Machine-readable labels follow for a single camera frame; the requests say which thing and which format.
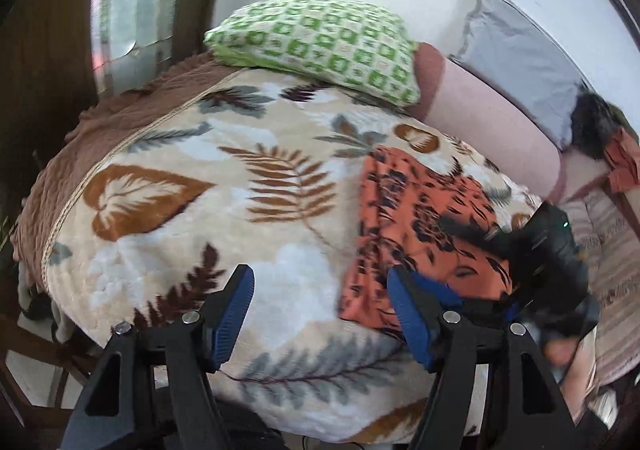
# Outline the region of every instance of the orange floral garment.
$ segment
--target orange floral garment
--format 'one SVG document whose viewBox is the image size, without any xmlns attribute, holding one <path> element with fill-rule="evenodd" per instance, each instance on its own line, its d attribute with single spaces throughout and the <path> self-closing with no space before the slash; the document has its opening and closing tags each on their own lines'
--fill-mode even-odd
<svg viewBox="0 0 640 450">
<path fill-rule="evenodd" d="M 396 264 L 461 296 L 498 299 L 511 293 L 507 262 L 443 232 L 443 214 L 484 230 L 496 224 L 480 183 L 463 176 L 459 164 L 442 175 L 397 148 L 378 147 L 366 157 L 358 253 L 342 289 L 340 318 L 400 337 L 386 292 L 386 274 Z"/>
</svg>

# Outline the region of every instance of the brown bedspread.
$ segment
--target brown bedspread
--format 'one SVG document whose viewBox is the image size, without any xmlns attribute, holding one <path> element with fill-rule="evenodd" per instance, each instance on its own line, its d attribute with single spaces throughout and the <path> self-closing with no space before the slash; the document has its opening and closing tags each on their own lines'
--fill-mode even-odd
<svg viewBox="0 0 640 450">
<path fill-rule="evenodd" d="M 66 145 L 40 173 L 11 241 L 23 261 L 28 284 L 44 289 L 42 252 L 51 227 L 90 168 L 121 141 L 167 112 L 238 71 L 210 53 L 186 59 L 139 90 L 126 91 L 80 114 Z"/>
</svg>

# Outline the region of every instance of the striped fabric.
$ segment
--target striped fabric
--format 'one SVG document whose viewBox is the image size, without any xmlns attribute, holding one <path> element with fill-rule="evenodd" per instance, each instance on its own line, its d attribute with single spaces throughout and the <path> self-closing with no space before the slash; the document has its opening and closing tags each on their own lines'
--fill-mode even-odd
<svg viewBox="0 0 640 450">
<path fill-rule="evenodd" d="M 601 308 L 596 382 L 605 385 L 640 363 L 640 241 L 601 189 L 562 208 L 576 242 L 589 250 L 590 287 Z"/>
</svg>

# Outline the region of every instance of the red cloth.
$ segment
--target red cloth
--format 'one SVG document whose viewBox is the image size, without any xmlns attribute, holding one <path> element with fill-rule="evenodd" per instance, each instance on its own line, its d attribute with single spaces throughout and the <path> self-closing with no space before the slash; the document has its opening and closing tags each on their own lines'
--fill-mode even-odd
<svg viewBox="0 0 640 450">
<path fill-rule="evenodd" d="M 611 137 L 604 157 L 611 165 L 608 179 L 613 193 L 626 192 L 640 185 L 640 146 L 624 127 Z"/>
</svg>

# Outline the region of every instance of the blanket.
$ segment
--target blanket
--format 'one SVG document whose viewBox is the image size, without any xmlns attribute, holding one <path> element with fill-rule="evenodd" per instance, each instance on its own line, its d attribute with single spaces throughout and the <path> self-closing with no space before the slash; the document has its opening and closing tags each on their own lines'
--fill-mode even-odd
<svg viewBox="0 0 640 450">
<path fill-rule="evenodd" d="M 243 70 L 129 134 L 84 174 L 47 234 L 43 283 L 105 344 L 123 319 L 142 329 L 198 308 L 249 264 L 254 299 L 230 361 L 210 376 L 214 393 L 286 432 L 408 441 L 433 377 L 398 340 L 336 313 L 357 248 L 364 159 L 379 145 L 441 174 L 459 165 L 500 226 L 535 209 L 460 140 L 357 94 Z M 470 433 L 485 378 L 478 367 Z"/>
<path fill-rule="evenodd" d="M 531 202 L 532 210 L 536 205 Z M 396 264 L 443 282 L 460 296 L 499 300 L 511 293 L 507 261 L 441 230 L 442 215 L 486 232 L 497 227 L 482 186 L 463 176 L 459 163 L 443 175 L 396 148 L 379 146 L 366 157 L 358 251 L 345 279 L 340 318 L 401 338 L 386 292 L 386 276 Z"/>
</svg>

